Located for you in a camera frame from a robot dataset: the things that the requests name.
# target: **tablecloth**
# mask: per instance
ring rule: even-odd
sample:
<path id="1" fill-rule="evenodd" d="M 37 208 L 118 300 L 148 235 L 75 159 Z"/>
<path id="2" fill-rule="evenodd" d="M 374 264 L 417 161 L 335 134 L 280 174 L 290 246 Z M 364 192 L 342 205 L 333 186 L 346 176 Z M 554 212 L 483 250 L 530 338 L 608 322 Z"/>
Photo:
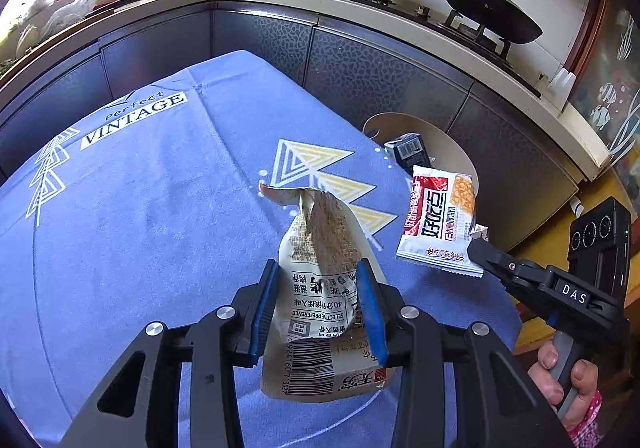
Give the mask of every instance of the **tablecloth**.
<path id="1" fill-rule="evenodd" d="M 404 171 L 303 88 L 239 51 L 106 105 L 0 186 L 0 387 L 39 442 L 60 440 L 146 323 L 193 323 L 277 258 L 296 208 L 262 198 L 261 180 L 322 187 L 349 202 L 407 302 L 459 327 L 483 320 L 514 345 L 520 320 L 497 279 L 395 258 L 410 194 Z M 390 443 L 399 378 L 375 394 L 297 404 L 262 395 L 259 373 L 236 369 L 248 448 Z"/>

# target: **barcode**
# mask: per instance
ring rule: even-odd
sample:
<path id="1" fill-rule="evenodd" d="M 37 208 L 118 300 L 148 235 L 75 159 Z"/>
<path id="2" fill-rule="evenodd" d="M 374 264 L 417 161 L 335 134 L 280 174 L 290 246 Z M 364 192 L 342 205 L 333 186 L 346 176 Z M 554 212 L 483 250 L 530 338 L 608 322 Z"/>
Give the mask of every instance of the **barcode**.
<path id="1" fill-rule="evenodd" d="M 329 340 L 297 340 L 291 345 L 293 353 L 287 394 L 331 394 L 334 390 L 335 373 Z"/>
<path id="2" fill-rule="evenodd" d="M 398 145 L 398 152 L 400 153 L 400 159 L 405 159 L 410 155 L 414 155 L 416 152 L 420 152 L 422 146 L 420 146 L 420 139 L 414 138 L 411 141 Z"/>

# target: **wok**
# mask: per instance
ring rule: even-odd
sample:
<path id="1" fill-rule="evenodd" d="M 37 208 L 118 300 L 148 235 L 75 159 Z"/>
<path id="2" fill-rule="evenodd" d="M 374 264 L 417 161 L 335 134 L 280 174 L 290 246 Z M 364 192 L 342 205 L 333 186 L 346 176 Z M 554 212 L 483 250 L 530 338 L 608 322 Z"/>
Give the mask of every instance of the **wok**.
<path id="1" fill-rule="evenodd" d="M 447 0 L 451 7 L 514 44 L 527 44 L 542 29 L 510 0 Z"/>

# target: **finger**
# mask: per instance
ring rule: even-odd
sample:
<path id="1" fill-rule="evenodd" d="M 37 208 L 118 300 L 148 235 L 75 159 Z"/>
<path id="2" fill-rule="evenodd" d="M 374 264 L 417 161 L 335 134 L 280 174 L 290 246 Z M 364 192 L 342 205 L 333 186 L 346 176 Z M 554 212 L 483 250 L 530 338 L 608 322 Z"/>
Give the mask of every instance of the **finger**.
<path id="1" fill-rule="evenodd" d="M 564 396 L 562 386 L 551 377 L 549 371 L 540 363 L 532 365 L 529 369 L 529 378 L 533 380 L 549 404 L 558 404 L 562 401 L 562 396 Z"/>
<path id="2" fill-rule="evenodd" d="M 598 388 L 598 367 L 585 360 L 578 361 L 571 371 L 571 384 L 578 393 L 562 420 L 562 424 L 569 431 L 578 426 L 589 410 Z"/>
<path id="3" fill-rule="evenodd" d="M 558 363 L 558 349 L 551 342 L 545 343 L 538 349 L 538 363 L 546 370 L 551 370 Z"/>

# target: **cabinet door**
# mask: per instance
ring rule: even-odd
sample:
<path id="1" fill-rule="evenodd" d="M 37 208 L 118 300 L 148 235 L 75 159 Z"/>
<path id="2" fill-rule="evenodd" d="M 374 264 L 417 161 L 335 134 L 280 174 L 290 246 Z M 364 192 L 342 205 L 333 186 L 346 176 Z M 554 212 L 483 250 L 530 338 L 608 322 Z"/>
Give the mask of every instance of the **cabinet door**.
<path id="1" fill-rule="evenodd" d="M 60 67 L 65 63 L 47 72 L 58 73 L 55 80 L 26 99 L 18 95 L 7 107 L 13 112 L 0 126 L 0 168 L 7 176 L 57 134 L 111 101 L 99 54 L 62 75 Z"/>
<path id="2" fill-rule="evenodd" d="M 561 152 L 511 104 L 474 85 L 449 130 L 478 173 L 478 224 L 493 245 L 509 250 L 535 231 L 576 193 Z"/>
<path id="3" fill-rule="evenodd" d="M 211 58 L 210 12 L 169 19 L 103 44 L 114 98 Z"/>
<path id="4" fill-rule="evenodd" d="M 219 3 L 214 14 L 214 56 L 246 50 L 302 85 L 313 14 L 284 8 Z"/>
<path id="5" fill-rule="evenodd" d="M 356 129 L 375 114 L 399 112 L 447 130 L 470 77 L 391 37 L 343 22 L 330 25 L 314 31 L 306 90 Z"/>

